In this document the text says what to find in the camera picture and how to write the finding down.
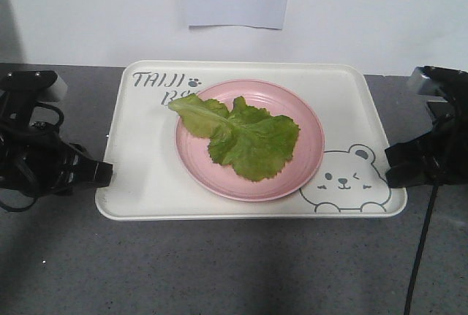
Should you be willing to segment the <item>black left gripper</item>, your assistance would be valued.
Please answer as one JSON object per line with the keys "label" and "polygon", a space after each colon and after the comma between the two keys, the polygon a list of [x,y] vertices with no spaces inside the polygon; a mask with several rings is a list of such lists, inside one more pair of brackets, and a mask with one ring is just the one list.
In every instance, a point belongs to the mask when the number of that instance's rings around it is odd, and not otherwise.
{"label": "black left gripper", "polygon": [[1,125],[1,187],[27,197],[66,194],[75,187],[107,187],[113,165],[85,156],[61,140],[57,128],[38,121],[22,129]]}

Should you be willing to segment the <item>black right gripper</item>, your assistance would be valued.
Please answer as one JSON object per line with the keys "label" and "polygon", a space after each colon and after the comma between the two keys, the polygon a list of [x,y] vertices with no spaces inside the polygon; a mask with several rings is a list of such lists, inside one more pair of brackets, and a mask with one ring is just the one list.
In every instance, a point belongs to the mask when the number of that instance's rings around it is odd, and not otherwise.
{"label": "black right gripper", "polygon": [[467,117],[455,96],[443,99],[427,102],[433,115],[430,131],[385,149],[389,187],[467,184]]}

